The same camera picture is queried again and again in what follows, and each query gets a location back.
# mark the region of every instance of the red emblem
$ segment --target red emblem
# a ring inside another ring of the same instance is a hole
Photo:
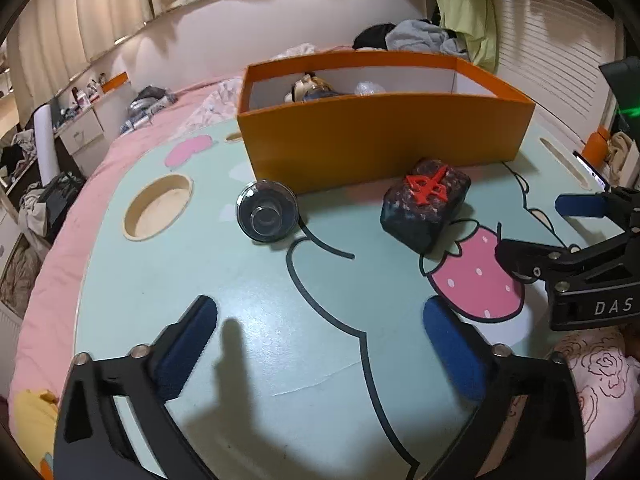
[[[432,177],[424,175],[407,175],[404,180],[409,185],[409,190],[415,198],[417,205],[430,203],[431,195],[447,202],[447,188],[440,181],[447,174],[447,166],[442,166]]]

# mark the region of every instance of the blue gripper pad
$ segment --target blue gripper pad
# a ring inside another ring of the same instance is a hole
[[[433,349],[458,393],[473,402],[484,399],[488,364],[464,333],[476,329],[462,322],[439,296],[434,296],[424,304],[422,322]]]
[[[560,195],[556,198],[560,216],[603,218],[607,214],[607,200],[602,195]]]
[[[164,329],[154,344],[150,370],[161,400],[180,396],[217,323],[215,301],[199,296],[178,323]]]

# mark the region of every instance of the green light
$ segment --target green light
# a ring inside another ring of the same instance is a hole
[[[635,119],[636,117],[640,117],[640,106],[636,108],[627,108],[626,110],[620,110],[620,113],[626,116]]]

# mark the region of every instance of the orange bottle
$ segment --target orange bottle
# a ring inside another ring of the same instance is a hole
[[[602,168],[604,159],[609,153],[607,141],[610,137],[611,134],[604,126],[598,126],[598,130],[589,136],[589,140],[587,140],[587,144],[582,150],[582,156],[596,170]]]

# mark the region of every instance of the yellow cushion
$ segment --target yellow cushion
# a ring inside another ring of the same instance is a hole
[[[58,421],[58,400],[49,391],[25,390],[14,399],[14,435],[18,446],[31,464],[40,471],[45,455],[53,455]]]

